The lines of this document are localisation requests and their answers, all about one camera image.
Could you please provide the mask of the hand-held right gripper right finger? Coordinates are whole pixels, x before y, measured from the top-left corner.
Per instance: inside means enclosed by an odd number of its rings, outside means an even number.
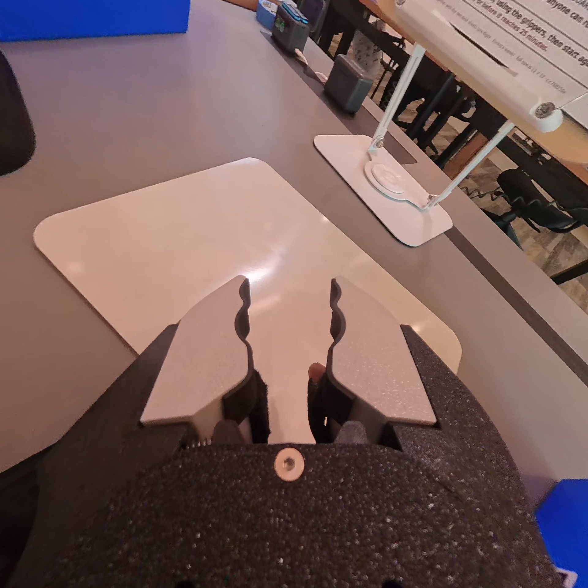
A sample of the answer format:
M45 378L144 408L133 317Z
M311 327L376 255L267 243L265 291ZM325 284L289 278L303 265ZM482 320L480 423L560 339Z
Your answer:
M332 344L325 371L309 377L308 421L316 443L400 445L395 427L437 428L437 415L403 326L347 278L330 285Z

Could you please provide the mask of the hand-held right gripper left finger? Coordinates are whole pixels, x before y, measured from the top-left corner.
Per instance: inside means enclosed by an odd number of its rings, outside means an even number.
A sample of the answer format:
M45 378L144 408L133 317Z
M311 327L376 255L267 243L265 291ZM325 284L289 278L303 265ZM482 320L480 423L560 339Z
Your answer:
M141 415L154 427L184 424L198 445L210 444L219 422L248 421L251 441L267 444L267 386L254 367L249 280L238 275L179 321Z

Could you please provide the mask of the white whiteboard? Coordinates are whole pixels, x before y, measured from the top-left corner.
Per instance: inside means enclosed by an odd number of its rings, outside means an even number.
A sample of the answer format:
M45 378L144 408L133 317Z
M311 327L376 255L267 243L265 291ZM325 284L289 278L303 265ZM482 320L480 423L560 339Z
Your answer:
M268 385L270 443L313 443L307 369L324 362L331 280L344 276L411 326L458 373L454 332L255 158L55 214L41 253L137 353L201 299L244 275L247 337Z

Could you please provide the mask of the blue plastic storage bin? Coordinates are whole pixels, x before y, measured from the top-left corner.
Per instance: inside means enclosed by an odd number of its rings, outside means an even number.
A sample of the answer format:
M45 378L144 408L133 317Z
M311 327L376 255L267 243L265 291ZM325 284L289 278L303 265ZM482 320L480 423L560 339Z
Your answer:
M559 481L536 509L540 533L564 587L587 587L587 479Z
M1 42L186 33L190 1L1 1Z

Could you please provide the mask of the white metal desk stand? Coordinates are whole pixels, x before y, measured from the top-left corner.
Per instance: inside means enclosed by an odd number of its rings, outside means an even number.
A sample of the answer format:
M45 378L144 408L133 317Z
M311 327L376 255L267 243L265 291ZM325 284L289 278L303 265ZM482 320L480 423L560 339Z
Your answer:
M556 158L587 163L587 1L378 1L413 50L378 127L318 135L314 146L391 234L417 247L453 223L442 202L518 128ZM425 53L506 121L438 195L413 178L384 140Z

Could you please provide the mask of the black office chair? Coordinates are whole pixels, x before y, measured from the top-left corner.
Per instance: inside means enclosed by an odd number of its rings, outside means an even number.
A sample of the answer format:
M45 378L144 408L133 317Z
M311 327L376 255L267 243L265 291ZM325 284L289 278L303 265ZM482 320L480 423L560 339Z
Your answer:
M489 196L491 201L503 199L508 204L508 210L501 214L486 209L483 212L517 246L520 243L512 228L515 219L523 220L536 232L544 228L565 234L587 226L587 205L580 202L562 181L556 188L555 199L551 201L535 186L532 178L520 169L502 172L497 178L497 184L495 190L470 197L481 199Z

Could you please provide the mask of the grey box device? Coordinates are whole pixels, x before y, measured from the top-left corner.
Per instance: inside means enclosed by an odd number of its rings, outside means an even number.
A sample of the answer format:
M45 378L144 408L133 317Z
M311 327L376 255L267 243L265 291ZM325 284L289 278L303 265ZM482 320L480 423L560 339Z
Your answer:
M348 55L337 55L324 92L343 112L355 115L368 96L373 77Z

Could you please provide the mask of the dark battery charger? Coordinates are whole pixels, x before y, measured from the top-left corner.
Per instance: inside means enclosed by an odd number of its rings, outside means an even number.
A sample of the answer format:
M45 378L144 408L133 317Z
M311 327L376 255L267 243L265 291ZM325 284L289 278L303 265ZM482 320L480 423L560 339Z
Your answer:
M272 26L272 39L285 53L303 52L311 30L308 19L296 4L284 1L279 5Z

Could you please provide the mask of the blue tape roll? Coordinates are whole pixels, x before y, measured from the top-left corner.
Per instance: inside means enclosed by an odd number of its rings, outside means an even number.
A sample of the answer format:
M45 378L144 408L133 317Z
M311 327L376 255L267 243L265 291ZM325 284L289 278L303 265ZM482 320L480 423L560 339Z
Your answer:
M279 6L279 3L276 4L273 1L258 1L256 7L256 20L261 26L270 31L274 25Z

